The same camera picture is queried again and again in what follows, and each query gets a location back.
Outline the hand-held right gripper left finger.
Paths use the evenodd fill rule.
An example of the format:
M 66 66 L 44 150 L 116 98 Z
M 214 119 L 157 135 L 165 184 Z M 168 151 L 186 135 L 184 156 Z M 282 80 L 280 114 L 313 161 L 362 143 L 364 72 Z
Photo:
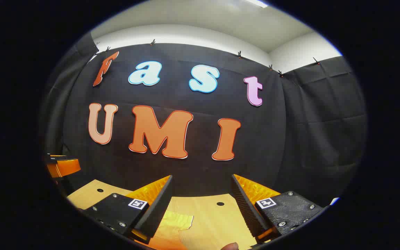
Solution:
M 123 237 L 148 244 L 154 237 L 173 194 L 173 176 L 147 184 L 127 195 L 111 193 L 81 212 Z

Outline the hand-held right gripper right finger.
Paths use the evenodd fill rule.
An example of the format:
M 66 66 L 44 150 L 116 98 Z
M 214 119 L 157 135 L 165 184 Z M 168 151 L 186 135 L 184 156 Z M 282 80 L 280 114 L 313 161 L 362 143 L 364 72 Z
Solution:
M 324 207 L 295 191 L 280 193 L 237 174 L 231 190 L 257 243 L 274 240 L 300 228 L 324 212 Z

